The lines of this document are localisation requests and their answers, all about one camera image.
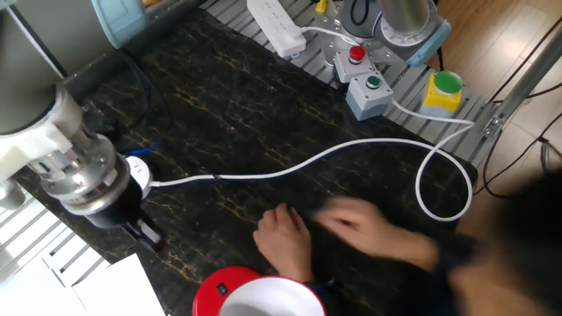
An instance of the black cable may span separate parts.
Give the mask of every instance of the black cable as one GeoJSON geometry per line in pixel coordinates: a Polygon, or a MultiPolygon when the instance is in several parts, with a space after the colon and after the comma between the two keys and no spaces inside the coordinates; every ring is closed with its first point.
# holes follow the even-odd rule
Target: black cable
{"type": "Polygon", "coordinates": [[[490,98],[490,101],[488,102],[493,102],[495,98],[497,98],[500,95],[500,93],[508,86],[508,84],[513,80],[513,78],[515,78],[517,73],[519,73],[519,71],[521,71],[521,69],[525,66],[527,61],[530,60],[530,57],[538,50],[538,48],[541,47],[541,45],[549,37],[549,35],[551,35],[551,33],[554,32],[554,30],[556,30],[556,28],[560,25],[560,23],[562,23],[562,17],[560,17],[558,21],[556,21],[554,25],[551,26],[551,28],[546,32],[543,38],[541,38],[541,40],[538,41],[537,45],[530,52],[529,56],[525,58],[525,60],[521,63],[521,65],[519,65],[519,67],[515,70],[513,74],[511,74],[511,76],[507,79],[507,81],[501,85],[501,87],[494,93],[494,95],[490,98]]]}
{"type": "MultiPolygon", "coordinates": [[[[168,117],[168,125],[164,133],[162,133],[161,138],[163,139],[166,134],[169,134],[169,131],[174,125],[174,117],[169,106],[168,100],[166,97],[160,92],[160,90],[154,84],[154,80],[150,76],[150,74],[142,67],[142,64],[137,61],[134,56],[126,51],[125,49],[120,49],[120,52],[125,58],[126,63],[129,65],[131,70],[133,71],[137,81],[139,82],[140,86],[143,90],[143,98],[144,98],[144,111],[143,113],[128,127],[129,130],[138,126],[143,120],[145,120],[145,126],[150,123],[150,119],[152,117],[152,106],[151,106],[151,97],[154,93],[160,100],[166,116],[168,117]]],[[[155,140],[152,144],[149,145],[148,148],[156,148],[162,140],[155,140]]]]}
{"type": "Polygon", "coordinates": [[[440,47],[437,49],[437,56],[439,57],[439,68],[441,69],[441,71],[444,71],[445,66],[443,63],[443,50],[440,47]]]}
{"type": "MultiPolygon", "coordinates": [[[[537,92],[537,93],[533,93],[532,95],[529,95],[529,96],[526,97],[525,99],[532,98],[532,97],[539,97],[539,96],[542,96],[542,95],[547,94],[547,93],[549,93],[549,92],[553,92],[554,90],[556,90],[556,89],[558,89],[558,88],[560,88],[560,87],[562,87],[562,83],[559,83],[559,84],[555,85],[554,87],[549,88],[549,89],[547,89],[547,90],[540,91],[540,92],[537,92]]],[[[505,101],[505,100],[494,101],[494,103],[495,103],[495,104],[500,104],[500,103],[503,103],[503,101],[505,101]]]]}
{"type": "Polygon", "coordinates": [[[355,20],[355,6],[357,4],[358,0],[353,0],[353,4],[351,4],[351,11],[350,11],[350,16],[351,16],[351,23],[353,23],[356,26],[361,26],[363,25],[363,23],[365,23],[365,21],[367,20],[367,18],[369,17],[369,1],[370,0],[365,0],[365,14],[363,15],[363,18],[361,19],[361,21],[357,22],[357,20],[355,20]]]}
{"type": "MultiPolygon", "coordinates": [[[[224,183],[224,184],[234,184],[237,183],[236,181],[232,181],[232,180],[225,180],[223,178],[221,178],[219,176],[219,174],[215,173],[214,171],[212,171],[209,168],[206,167],[201,167],[198,163],[194,162],[192,159],[190,158],[184,158],[193,168],[195,169],[199,169],[201,170],[203,173],[206,173],[208,175],[211,175],[215,178],[215,180],[219,183],[224,183]]],[[[255,188],[252,184],[250,183],[243,183],[243,185],[252,190],[256,195],[258,195],[260,198],[262,198],[265,202],[269,203],[271,205],[271,207],[273,205],[276,205],[270,198],[266,197],[265,194],[263,194],[259,189],[255,188]]]]}
{"type": "Polygon", "coordinates": [[[511,162],[506,168],[504,168],[502,171],[500,171],[498,174],[496,174],[495,176],[493,176],[490,180],[486,180],[486,171],[488,169],[488,163],[490,162],[490,158],[492,157],[492,154],[494,153],[495,147],[498,144],[498,142],[500,141],[500,137],[502,134],[502,131],[500,131],[500,133],[498,134],[498,137],[496,138],[494,144],[492,145],[492,148],[490,149],[490,154],[488,154],[488,157],[486,158],[486,162],[484,163],[484,169],[482,170],[482,182],[484,183],[484,187],[480,188],[479,190],[477,190],[476,192],[474,192],[473,196],[479,194],[482,190],[486,189],[486,191],[488,191],[488,193],[490,193],[490,195],[492,195],[493,197],[496,198],[509,198],[509,196],[504,196],[501,194],[497,194],[492,192],[492,190],[489,187],[489,184],[498,176],[500,176],[501,174],[503,174],[504,172],[508,171],[508,169],[510,169],[511,167],[513,167],[518,161],[520,161],[525,154],[527,154],[527,152],[533,147],[533,145],[535,145],[538,141],[542,141],[544,138],[543,136],[546,134],[546,132],[548,132],[548,130],[554,125],[554,123],[556,123],[556,121],[558,121],[560,118],[562,118],[562,113],[560,113],[556,118],[554,118],[551,123],[543,130],[543,132],[537,137],[535,138],[535,140],[533,140],[526,148],[525,150],[523,150],[523,152],[519,155],[519,157],[517,157],[513,162],[511,162]]]}

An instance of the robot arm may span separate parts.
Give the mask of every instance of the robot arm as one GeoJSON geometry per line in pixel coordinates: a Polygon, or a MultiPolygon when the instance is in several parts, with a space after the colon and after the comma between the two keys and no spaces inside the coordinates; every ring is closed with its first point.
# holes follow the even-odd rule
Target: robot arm
{"type": "Polygon", "coordinates": [[[358,39],[374,37],[410,66],[431,58],[451,30],[433,0],[346,0],[342,26],[358,39]]]}
{"type": "Polygon", "coordinates": [[[163,247],[127,162],[85,128],[61,84],[146,23],[141,0],[19,0],[0,11],[0,205],[23,202],[10,177],[28,166],[69,212],[100,228],[124,227],[155,251],[163,247]]]}

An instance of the white plastic housing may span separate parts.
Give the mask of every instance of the white plastic housing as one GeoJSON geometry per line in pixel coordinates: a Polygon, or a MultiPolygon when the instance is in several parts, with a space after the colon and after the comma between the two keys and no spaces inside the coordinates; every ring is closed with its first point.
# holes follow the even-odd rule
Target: white plastic housing
{"type": "Polygon", "coordinates": [[[348,95],[345,97],[345,101],[357,120],[383,115],[392,100],[393,90],[378,71],[358,75],[351,79],[348,95]],[[377,89],[367,87],[367,79],[370,76],[376,76],[380,80],[380,86],[377,89]]]}
{"type": "Polygon", "coordinates": [[[152,182],[152,173],[148,169],[148,165],[141,158],[135,156],[128,156],[125,160],[131,168],[131,176],[142,189],[142,198],[146,198],[150,193],[150,183],[152,182]]]}
{"type": "Polygon", "coordinates": [[[441,106],[428,106],[425,104],[421,104],[418,113],[442,119],[453,119],[455,116],[454,111],[448,111],[441,106]]]}
{"type": "Polygon", "coordinates": [[[0,137],[0,183],[27,163],[55,150],[72,148],[70,140],[82,124],[82,109],[64,87],[57,87],[53,109],[33,126],[0,137]]]}
{"type": "Polygon", "coordinates": [[[302,31],[277,0],[248,0],[248,10],[281,57],[300,53],[306,48],[302,31]]]}
{"type": "Polygon", "coordinates": [[[375,69],[368,56],[363,57],[361,62],[357,65],[352,64],[349,61],[349,50],[335,53],[334,65],[337,70],[337,75],[340,78],[340,83],[349,83],[351,78],[357,75],[370,73],[375,69]]]}

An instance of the human hand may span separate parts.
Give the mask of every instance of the human hand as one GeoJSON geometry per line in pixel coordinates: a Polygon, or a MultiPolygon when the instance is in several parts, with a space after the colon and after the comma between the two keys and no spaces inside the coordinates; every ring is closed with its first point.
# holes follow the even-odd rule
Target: human hand
{"type": "Polygon", "coordinates": [[[367,255],[410,262],[425,270],[434,269],[439,258],[433,240],[390,224],[376,205],[357,198],[331,198],[315,219],[367,255]]]}
{"type": "Polygon", "coordinates": [[[285,204],[263,214],[254,232],[257,249],[281,277],[313,281],[310,233],[294,209],[285,204]]]}
{"type": "Polygon", "coordinates": [[[400,235],[400,229],[388,223],[376,205],[357,198],[331,198],[315,219],[353,248],[372,256],[390,256],[391,244],[400,235]]]}

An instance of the power strip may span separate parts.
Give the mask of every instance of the power strip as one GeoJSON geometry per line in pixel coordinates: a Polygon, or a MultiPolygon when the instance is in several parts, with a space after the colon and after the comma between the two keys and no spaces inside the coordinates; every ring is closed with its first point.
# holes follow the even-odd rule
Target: power strip
{"type": "Polygon", "coordinates": [[[306,39],[277,0],[248,0],[248,10],[279,56],[287,57],[306,48],[306,39]]]}

